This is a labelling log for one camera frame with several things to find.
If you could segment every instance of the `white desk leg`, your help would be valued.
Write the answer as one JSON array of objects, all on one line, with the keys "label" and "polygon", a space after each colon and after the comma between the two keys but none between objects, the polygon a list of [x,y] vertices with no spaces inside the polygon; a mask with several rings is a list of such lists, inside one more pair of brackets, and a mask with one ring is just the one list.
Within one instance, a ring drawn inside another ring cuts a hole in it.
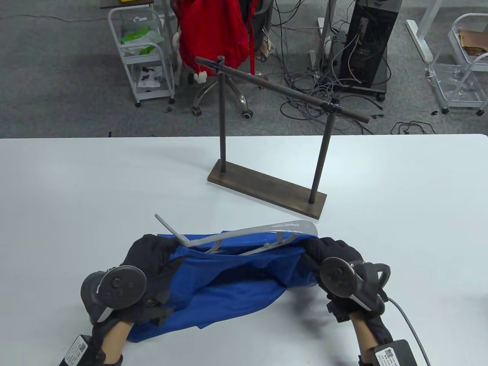
[{"label": "white desk leg", "polygon": [[425,40],[426,34],[434,21],[439,8],[441,7],[443,0],[431,0],[429,7],[427,8],[422,20],[420,21],[420,25],[417,27],[417,23],[414,20],[407,19],[405,21],[408,31],[412,36],[417,49],[422,56],[422,59],[425,63],[431,63],[434,59],[432,52],[430,51],[427,42]]}]

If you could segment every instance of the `blue garment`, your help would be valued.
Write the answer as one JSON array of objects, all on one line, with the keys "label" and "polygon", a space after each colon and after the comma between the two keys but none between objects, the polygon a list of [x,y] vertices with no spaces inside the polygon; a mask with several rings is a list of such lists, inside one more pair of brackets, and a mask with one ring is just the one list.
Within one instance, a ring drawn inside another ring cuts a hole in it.
[{"label": "blue garment", "polygon": [[[284,233],[284,239],[291,233]],[[171,235],[158,235],[173,238]],[[186,235],[189,240],[209,235]],[[171,283],[171,297],[166,303],[174,309],[162,327],[151,323],[135,325],[128,340],[145,339],[192,326],[203,328],[214,322],[232,319],[264,309],[287,288],[316,283],[308,266],[300,258],[304,249],[299,242],[310,235],[266,252],[239,256],[276,242],[275,233],[261,233],[226,239],[218,254],[205,254],[215,243],[187,248],[180,246],[172,259],[185,257]]]}]

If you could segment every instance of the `qr code label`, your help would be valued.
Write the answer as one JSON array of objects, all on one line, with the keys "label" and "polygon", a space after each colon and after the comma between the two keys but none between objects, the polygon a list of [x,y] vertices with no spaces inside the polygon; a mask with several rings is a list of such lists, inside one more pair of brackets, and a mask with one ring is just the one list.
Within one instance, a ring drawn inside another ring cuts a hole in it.
[{"label": "qr code label", "polygon": [[400,366],[395,350],[391,347],[376,352],[375,356],[380,366]]},{"label": "qr code label", "polygon": [[77,366],[85,354],[87,347],[88,345],[84,341],[83,337],[78,336],[66,353],[64,362],[66,362],[68,366]]}]

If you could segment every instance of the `chair wheel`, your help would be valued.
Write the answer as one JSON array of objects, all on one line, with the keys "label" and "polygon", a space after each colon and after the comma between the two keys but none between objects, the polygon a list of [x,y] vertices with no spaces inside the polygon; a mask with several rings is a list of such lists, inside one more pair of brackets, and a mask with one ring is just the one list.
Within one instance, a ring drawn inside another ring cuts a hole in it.
[{"label": "chair wheel", "polygon": [[200,109],[200,107],[192,107],[192,113],[195,117],[198,117],[198,116],[201,116],[202,115],[202,110]]},{"label": "chair wheel", "polygon": [[248,109],[247,111],[244,111],[244,112],[243,112],[243,117],[244,117],[246,120],[250,120],[250,119],[252,118],[252,115],[253,115],[253,114],[254,114],[254,113],[253,113],[253,112],[252,112],[250,109]]}]

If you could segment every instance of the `plastic bag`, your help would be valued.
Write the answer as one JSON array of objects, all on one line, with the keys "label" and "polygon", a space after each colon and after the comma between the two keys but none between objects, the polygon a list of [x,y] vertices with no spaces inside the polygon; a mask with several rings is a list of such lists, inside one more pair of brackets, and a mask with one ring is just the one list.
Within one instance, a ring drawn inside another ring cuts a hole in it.
[{"label": "plastic bag", "polygon": [[155,52],[154,46],[146,46],[141,45],[137,46],[138,43],[161,43],[164,41],[164,38],[153,31],[151,27],[144,27],[139,29],[136,32],[132,32],[121,39],[121,44],[123,45],[130,45],[133,44],[134,47],[124,48],[124,52],[126,54],[130,54],[133,56],[142,56],[142,55],[149,55]]}]

